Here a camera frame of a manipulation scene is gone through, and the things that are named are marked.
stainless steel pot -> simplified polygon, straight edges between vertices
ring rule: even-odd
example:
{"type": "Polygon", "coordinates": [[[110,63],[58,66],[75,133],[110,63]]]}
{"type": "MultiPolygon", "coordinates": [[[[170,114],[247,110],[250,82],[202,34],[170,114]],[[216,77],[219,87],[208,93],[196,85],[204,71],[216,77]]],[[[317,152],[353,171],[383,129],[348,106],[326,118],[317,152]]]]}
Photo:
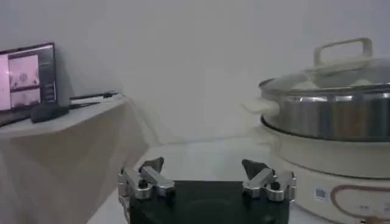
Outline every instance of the stainless steel pot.
{"type": "Polygon", "coordinates": [[[245,109],[287,134],[334,141],[390,141],[390,62],[372,58],[372,42],[358,38],[314,51],[314,67],[261,82],[261,98],[245,109]],[[333,63],[321,51],[362,42],[363,53],[333,63]]]}

white cooker base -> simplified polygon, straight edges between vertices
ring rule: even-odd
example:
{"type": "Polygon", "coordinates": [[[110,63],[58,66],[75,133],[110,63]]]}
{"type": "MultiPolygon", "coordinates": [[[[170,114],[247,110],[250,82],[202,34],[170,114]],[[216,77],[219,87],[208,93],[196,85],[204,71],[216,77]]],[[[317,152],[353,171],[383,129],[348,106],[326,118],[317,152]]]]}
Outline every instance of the white cooker base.
{"type": "Polygon", "coordinates": [[[271,156],[270,165],[277,172],[292,170],[295,173],[296,203],[314,214],[338,223],[390,223],[390,180],[319,173],[275,155],[271,156]],[[386,222],[377,222],[377,218],[386,222]]]}

computer monitor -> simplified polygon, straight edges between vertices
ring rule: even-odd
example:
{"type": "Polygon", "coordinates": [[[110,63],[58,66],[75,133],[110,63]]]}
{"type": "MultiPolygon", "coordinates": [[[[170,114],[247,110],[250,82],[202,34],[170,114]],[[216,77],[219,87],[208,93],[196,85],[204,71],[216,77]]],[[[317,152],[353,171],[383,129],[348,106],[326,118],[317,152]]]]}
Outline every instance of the computer monitor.
{"type": "Polygon", "coordinates": [[[53,43],[0,52],[0,111],[56,101],[53,43]]]}

